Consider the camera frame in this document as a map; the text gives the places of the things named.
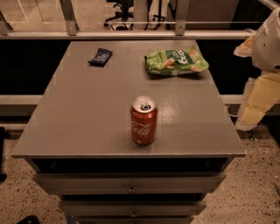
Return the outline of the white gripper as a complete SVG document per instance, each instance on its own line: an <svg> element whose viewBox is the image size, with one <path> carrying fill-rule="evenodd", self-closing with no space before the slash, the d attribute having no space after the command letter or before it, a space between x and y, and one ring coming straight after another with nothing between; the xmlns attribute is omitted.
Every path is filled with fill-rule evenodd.
<svg viewBox="0 0 280 224"><path fill-rule="evenodd" d="M234 55L252 55L253 66L267 71L257 79L249 78L243 91L235 127L250 131L280 100L280 8L271 12L254 37L234 49Z"/></svg>

